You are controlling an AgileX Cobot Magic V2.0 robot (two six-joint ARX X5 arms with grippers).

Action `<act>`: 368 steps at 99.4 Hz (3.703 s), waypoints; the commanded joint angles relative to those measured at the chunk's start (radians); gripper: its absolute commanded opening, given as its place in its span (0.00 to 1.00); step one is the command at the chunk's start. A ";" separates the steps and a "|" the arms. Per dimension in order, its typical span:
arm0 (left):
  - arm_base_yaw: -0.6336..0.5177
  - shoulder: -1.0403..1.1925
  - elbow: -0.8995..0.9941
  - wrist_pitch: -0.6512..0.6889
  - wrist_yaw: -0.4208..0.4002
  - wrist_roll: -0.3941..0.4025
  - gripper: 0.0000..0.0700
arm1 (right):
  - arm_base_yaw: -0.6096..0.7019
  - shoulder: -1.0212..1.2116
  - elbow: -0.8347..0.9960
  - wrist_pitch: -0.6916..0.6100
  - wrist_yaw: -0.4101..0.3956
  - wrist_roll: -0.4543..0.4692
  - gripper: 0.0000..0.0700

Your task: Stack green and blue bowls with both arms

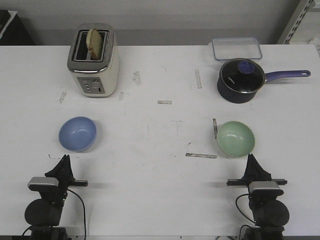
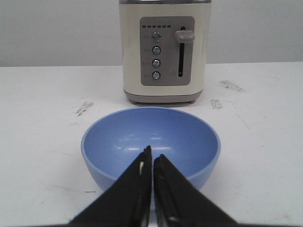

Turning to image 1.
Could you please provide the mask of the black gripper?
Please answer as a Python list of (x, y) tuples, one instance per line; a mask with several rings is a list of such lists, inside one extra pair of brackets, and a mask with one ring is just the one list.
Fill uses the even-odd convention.
[(57, 186), (49, 192), (50, 200), (65, 200), (68, 196), (67, 191), (69, 187), (88, 186), (88, 180), (77, 180), (74, 178), (69, 154), (65, 154), (58, 164), (52, 170), (46, 172), (44, 176), (57, 180)]
[(249, 185), (259, 187), (284, 186), (286, 184), (287, 180), (285, 179), (272, 179), (271, 174), (261, 167), (252, 153), (247, 156), (243, 179), (228, 179), (226, 182), (227, 186), (245, 187), (248, 187)]

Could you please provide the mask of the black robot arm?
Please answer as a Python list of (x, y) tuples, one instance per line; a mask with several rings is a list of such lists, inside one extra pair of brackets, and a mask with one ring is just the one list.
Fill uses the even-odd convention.
[(253, 226), (244, 224), (240, 227), (239, 240), (282, 240), (284, 226), (289, 222), (290, 213), (284, 203), (277, 200), (284, 191), (280, 186), (288, 183), (286, 179), (275, 179), (265, 171), (252, 153), (247, 156), (244, 175), (240, 179), (228, 179), (227, 186), (246, 187), (248, 193), (235, 199), (239, 210), (238, 200), (248, 197), (248, 206), (253, 218), (240, 212)]
[(27, 184), (29, 190), (38, 192), (39, 199), (33, 200), (25, 209), (24, 218), (29, 224), (31, 240), (70, 240), (67, 230), (60, 227), (63, 207), (68, 193), (79, 198), (83, 208), (84, 238), (87, 238), (86, 207), (83, 199), (69, 187), (86, 187), (87, 180), (74, 178), (71, 159), (63, 155), (58, 164), (41, 177), (32, 177)]

